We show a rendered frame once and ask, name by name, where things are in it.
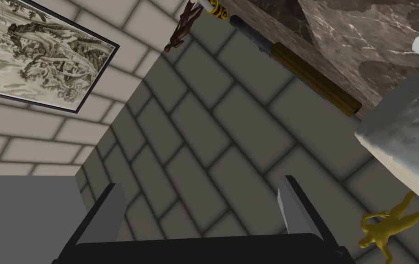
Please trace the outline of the white and gold ornament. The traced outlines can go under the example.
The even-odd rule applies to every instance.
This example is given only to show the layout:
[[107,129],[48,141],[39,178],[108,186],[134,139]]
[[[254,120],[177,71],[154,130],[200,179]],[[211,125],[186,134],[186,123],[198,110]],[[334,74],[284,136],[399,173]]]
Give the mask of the white and gold ornament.
[[196,0],[203,8],[207,14],[211,14],[217,19],[227,20],[230,17],[230,13],[227,8],[225,8],[219,0]]

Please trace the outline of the yellow human figurine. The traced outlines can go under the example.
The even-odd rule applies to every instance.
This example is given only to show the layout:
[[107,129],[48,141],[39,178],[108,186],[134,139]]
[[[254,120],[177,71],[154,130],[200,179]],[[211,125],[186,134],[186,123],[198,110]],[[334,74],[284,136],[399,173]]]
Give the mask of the yellow human figurine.
[[365,237],[359,240],[359,247],[367,248],[371,243],[376,244],[386,257],[385,264],[392,264],[393,257],[387,247],[389,238],[414,226],[419,221],[419,212],[403,215],[413,199],[415,199],[415,193],[411,191],[390,211],[364,214],[360,227]]

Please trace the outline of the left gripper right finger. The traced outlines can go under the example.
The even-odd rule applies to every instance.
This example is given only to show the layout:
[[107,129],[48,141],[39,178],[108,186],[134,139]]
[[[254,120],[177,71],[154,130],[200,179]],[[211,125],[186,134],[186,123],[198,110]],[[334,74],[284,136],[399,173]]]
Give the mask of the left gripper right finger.
[[327,243],[337,242],[293,176],[281,177],[277,199],[288,234],[311,233]]

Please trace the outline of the grey white block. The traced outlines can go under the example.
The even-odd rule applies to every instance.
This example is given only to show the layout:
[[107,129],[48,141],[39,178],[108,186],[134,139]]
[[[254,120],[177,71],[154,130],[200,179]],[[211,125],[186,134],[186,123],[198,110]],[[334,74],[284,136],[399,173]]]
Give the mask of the grey white block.
[[419,75],[388,92],[355,137],[396,178],[419,195]]

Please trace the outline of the dark brown human figurine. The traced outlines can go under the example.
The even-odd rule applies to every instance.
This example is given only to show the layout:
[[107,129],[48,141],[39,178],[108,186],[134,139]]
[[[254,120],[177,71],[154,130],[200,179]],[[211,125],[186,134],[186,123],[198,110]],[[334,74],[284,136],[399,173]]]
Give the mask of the dark brown human figurine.
[[201,15],[204,7],[198,5],[194,8],[194,3],[188,1],[185,6],[184,12],[180,15],[180,20],[175,28],[174,33],[170,37],[169,44],[164,48],[165,52],[169,52],[172,48],[177,48],[183,44],[183,38],[190,32],[190,29],[196,19]]

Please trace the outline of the framed landscape picture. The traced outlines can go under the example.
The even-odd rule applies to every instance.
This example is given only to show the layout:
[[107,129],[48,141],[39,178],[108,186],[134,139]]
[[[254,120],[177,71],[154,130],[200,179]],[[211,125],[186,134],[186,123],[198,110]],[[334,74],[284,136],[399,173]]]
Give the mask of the framed landscape picture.
[[77,113],[118,49],[32,0],[0,0],[0,98]]

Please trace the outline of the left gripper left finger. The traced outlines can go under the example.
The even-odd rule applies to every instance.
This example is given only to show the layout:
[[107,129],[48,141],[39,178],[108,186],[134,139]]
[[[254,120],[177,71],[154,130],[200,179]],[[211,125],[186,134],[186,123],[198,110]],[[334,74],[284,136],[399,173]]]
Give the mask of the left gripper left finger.
[[65,257],[78,244],[115,242],[124,218],[126,201],[120,184],[109,184],[60,253]]

